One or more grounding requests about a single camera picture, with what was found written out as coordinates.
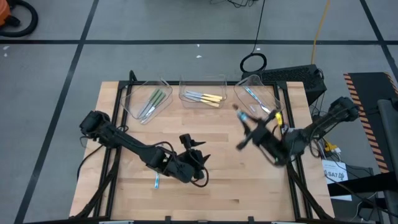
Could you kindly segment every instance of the orange vacuum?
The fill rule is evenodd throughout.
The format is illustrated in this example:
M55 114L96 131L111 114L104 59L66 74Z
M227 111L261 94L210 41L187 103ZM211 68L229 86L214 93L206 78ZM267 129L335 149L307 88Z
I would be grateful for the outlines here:
M23 6L32 14L32 20L30 24L23 30L20 31L4 31L7 26L18 27L21 22L19 19L11 15L11 10L15 6ZM33 32L37 27L39 17L37 16L36 10L27 2L23 0L0 0L0 36L5 37L22 37Z

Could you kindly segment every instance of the black metal frame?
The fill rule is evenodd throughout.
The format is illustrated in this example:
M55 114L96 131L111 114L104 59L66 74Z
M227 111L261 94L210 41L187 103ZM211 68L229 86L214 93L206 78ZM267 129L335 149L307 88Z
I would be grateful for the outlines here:
M119 112L119 105L120 105L120 100L122 97L122 92L125 88L127 88L126 91L126 95L130 94L132 91L132 87L134 85L142 85L143 83L145 83L144 81L137 81L137 78L135 77L134 74L130 73L130 80L128 81L119 81L119 85L118 85L118 92L116 93L116 101L114 104L114 109L113 109L113 115L112 115L112 123L116 125L117 123L117 117L118 117L118 112ZM167 81L167 83L169 85L179 85L179 81ZM227 82L227 85L236 85L238 82ZM209 82L195 82L195 84L197 85L208 85ZM263 82L263 84L265 86L272 86L274 89L274 95L275 98L277 100L280 100L280 96L279 96L279 86L275 83L275 82ZM285 105L286 105L286 112L287 112L287 117L289 120L289 126L290 127L294 127L294 121L293 121L293 115L292 115L292 109L290 106L290 101L289 101L289 93L287 91L287 89L282 89L283 94L284 94L284 100L285 100ZM122 115L122 120L121 120L121 126L126 125L126 121L127 121L127 112L126 110L123 111L123 115ZM108 167L109 167L109 160L111 158L111 151L112 149L106 149L106 154L104 157L104 162L103 162L103 167L102 167L102 172L101 172L101 179L99 184L101 185L104 181L104 178L106 176L106 173L108 171ZM117 167L119 168L119 161L120 161L120 154L121 154L121 147L116 149L116 154L115 154L115 159L114 162L116 163ZM297 170L298 170L298 174L301 178L301 180L303 181L303 183L306 185L305 182L305 176L304 176L304 171L303 171L303 165L302 165L302 161L301 161L301 157L297 156L296 158L297 161ZM106 204L106 212L105 212L105 217L108 217L110 219L111 217L111 213L112 213L112 207L113 207L113 199L114 199L114 195L115 195L115 190L116 190L116 181L117 181L117 173L114 177L114 179L111 181L111 186L109 188L109 193L108 193L108 201ZM293 211L294 211L294 217L296 220L300 219L300 209L299 209L299 201L297 199L297 191L296 191L296 187L294 184L293 179L291 179L289 177L289 187L290 187L290 194L292 197L292 205L293 205ZM306 211L306 215L308 219L312 219L312 211L311 211L311 207L310 204L308 203L306 198L303 198L304 201L304 205L305 205L305 211ZM95 211L93 214L93 217L100 217L100 210L101 210L101 199L98 200L98 203L95 206ZM147 220L141 220L141 221L134 221L134 223L171 223L171 217L166 216L164 221L147 221ZM198 223L198 221L178 221L175 222L173 221L173 223ZM255 222L254 221L254 217L248 217L248 222L210 222L208 221L207 223L250 223L250 224L254 224L254 223L270 223L270 222Z

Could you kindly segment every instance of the white cable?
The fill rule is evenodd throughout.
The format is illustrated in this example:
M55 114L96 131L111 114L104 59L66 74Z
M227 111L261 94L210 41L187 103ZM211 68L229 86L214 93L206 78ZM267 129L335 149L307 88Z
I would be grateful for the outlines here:
M375 196L376 194L377 194L377 192L375 192L375 193L372 194L370 197L368 197L368 199L370 199L371 197ZM356 206L356 213L355 213L355 216L354 216L352 219L350 219L349 222L353 221L354 218L356 218L356 217L358 216L359 205L360 205L361 203L362 203L362 202L359 202L358 205Z

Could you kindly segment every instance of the concrete floor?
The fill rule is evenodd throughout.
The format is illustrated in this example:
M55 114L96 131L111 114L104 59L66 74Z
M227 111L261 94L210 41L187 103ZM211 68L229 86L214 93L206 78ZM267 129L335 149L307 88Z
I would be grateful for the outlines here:
M159 76L192 80L223 73L240 80L239 63L252 44L178 44L119 42L84 44L86 40L253 40L261 1L234 8L208 0L36 0L39 26L28 37L10 42L0 37L0 217L13 223L54 112L60 112L44 166L24 222L67 218L76 187L76 170L83 158L78 125L95 107L102 81L125 80L133 69L139 80ZM260 40L313 40L326 0L267 0ZM398 40L396 0L366 0L384 40ZM82 35L90 10L92 23ZM23 9L15 13L29 19ZM333 0L320 40L377 40L359 0ZM59 40L32 42L24 40ZM358 42L319 45L316 65L325 74L328 91L323 109L337 97L349 96L343 73L389 72L393 69L379 44ZM310 44L258 45L268 58L268 69L310 63ZM398 58L398 46L389 45ZM259 67L248 62L246 70ZM61 90L67 96L62 110ZM359 121L337 126L328 139L343 150L351 165L372 167L372 150Z

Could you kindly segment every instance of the yellow tape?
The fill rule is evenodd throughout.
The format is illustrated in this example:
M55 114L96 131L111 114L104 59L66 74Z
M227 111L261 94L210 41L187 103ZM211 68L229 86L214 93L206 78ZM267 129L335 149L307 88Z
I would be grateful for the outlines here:
M276 120L278 121L278 124L282 125L283 121L282 121L282 115L280 114L280 112L276 113L275 117L276 117Z

